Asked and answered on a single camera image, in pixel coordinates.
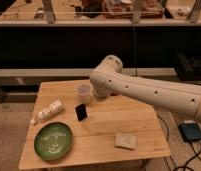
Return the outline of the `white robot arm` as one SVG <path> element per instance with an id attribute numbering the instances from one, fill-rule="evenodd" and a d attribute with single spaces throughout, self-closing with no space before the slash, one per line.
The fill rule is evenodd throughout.
<path id="1" fill-rule="evenodd" d="M 122 69 L 120 58 L 106 56 L 89 76 L 94 94 L 122 94 L 201 123 L 201 85 L 133 77 L 122 74 Z"/>

